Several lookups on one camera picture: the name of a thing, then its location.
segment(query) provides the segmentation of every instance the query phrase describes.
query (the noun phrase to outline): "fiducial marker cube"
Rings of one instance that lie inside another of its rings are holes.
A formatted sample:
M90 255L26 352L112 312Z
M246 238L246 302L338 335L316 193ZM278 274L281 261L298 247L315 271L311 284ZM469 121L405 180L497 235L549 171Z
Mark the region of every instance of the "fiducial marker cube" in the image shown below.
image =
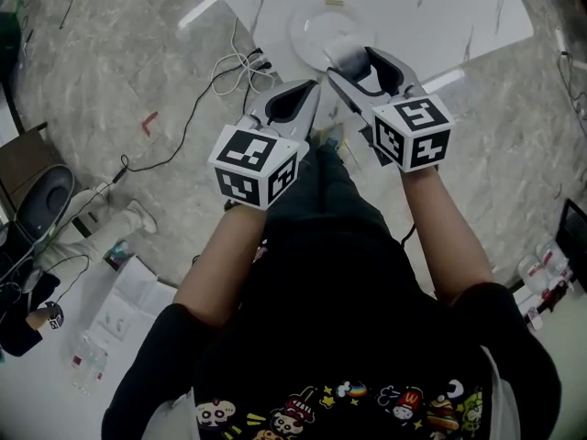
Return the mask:
M305 142L225 126L208 164L222 195L267 210L297 179L307 151Z
M441 162L455 121L433 94L391 101L373 107L373 144L402 171L416 171Z

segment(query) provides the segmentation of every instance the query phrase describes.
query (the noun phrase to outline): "black and white pattern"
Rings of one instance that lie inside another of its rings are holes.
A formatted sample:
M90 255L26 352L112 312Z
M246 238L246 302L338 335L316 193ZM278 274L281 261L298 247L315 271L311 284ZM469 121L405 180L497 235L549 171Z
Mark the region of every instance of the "black and white pattern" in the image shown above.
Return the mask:
M449 146L450 130L414 139L410 168L443 160Z
M277 140L248 130L237 130L217 160L251 171L261 171Z
M449 122L428 98L394 104L393 107L412 132L423 128L442 126Z
M404 159L404 136L393 127L375 117L375 142L388 157L402 164Z
M268 204L271 204L282 191L295 179L297 168L297 153L294 153L278 170L269 177Z
M259 183L254 178L247 178L232 171L216 168L216 177L220 192L239 202L260 206Z

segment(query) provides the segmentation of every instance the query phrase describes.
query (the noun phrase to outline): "black bag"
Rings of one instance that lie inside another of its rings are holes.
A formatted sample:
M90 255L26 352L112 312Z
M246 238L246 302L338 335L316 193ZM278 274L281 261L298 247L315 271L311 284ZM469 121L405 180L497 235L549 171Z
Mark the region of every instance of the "black bag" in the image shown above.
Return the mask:
M0 81L5 80L17 64L20 34L17 15L0 12Z

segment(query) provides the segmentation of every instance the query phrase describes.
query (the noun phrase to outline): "cartoon print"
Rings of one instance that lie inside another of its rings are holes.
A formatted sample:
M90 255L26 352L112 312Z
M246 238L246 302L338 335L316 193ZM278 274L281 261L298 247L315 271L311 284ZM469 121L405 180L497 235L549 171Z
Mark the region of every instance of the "cartoon print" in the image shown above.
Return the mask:
M234 415L237 408L230 401L213 400L203 402L195 408L198 425L206 430L222 428L229 417Z
M367 387L362 383L358 385L350 385L348 395L351 398L362 398L363 396L367 396Z
M422 396L422 390L419 388L410 388L407 390L395 404L392 410L393 417L402 422L402 425L406 425L414 416L414 413L417 413Z
M304 423L313 423L315 419L314 412L307 404L307 401L314 394L314 390L314 387L308 386L302 391L302 394L290 396L290 399L285 403L285 407L273 411L271 428L283 435L297 435L304 430Z
M266 420L267 418L262 415L257 415L252 412L247 414L247 425L260 425L261 422Z
M236 427L235 425L230 425L230 427L228 427L228 430L230 430L233 434L235 435L240 435L242 434L242 430L240 430L238 427ZM233 434L231 434L229 431L225 431L222 433L222 436L226 439L226 440L234 440L234 436Z
M259 430L253 440L283 440L283 437L278 436L271 430Z
M367 387L364 384L362 384L360 381L359 381L358 385L351 385L350 381L344 381L341 385L337 386L337 397L344 398L345 396L349 396L350 398L353 398L352 400L350 400L350 404L352 406L358 406L359 405L358 398L362 398L363 396L367 396L367 392L368 392ZM320 402L320 404L324 405L324 403L322 403L322 402L329 402L329 400L324 399Z
M465 392L465 389L460 381L457 379L449 381L449 389L447 390L447 396L449 396L449 399L454 400L455 398L462 396L463 392Z
M321 406L324 406L327 409L330 409L336 403L336 401L334 401L334 398L332 396L325 396L318 403Z
M383 388L381 390L381 392L379 393L379 396L377 398L377 403L380 406L385 407L391 401L394 401L399 397L400 397L400 391L395 390L393 385L389 385L388 387Z
M337 396L339 398L344 398L349 391L350 391L350 381L345 381L341 385L337 386Z
M455 410L450 400L442 394L428 406L426 419L435 430L434 434L437 434L435 439L444 438L447 434L459 429L459 421L457 421Z
M294 417L283 415L281 412L276 412L271 419L271 428L275 429L280 434L297 435L304 430L302 421L296 420Z
M483 399L480 391L475 392L464 402L464 413L462 415L462 430L471 432L471 437L481 427L481 415L483 410Z

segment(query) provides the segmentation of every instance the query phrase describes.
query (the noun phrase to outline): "round plate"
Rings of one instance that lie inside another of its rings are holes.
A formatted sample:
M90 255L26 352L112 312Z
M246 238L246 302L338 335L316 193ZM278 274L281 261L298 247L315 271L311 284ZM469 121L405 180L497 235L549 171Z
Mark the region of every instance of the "round plate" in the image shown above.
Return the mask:
M302 60L321 72L332 66L325 47L335 39L360 46L375 44L375 31L356 6L343 0L312 0L293 13L290 37Z

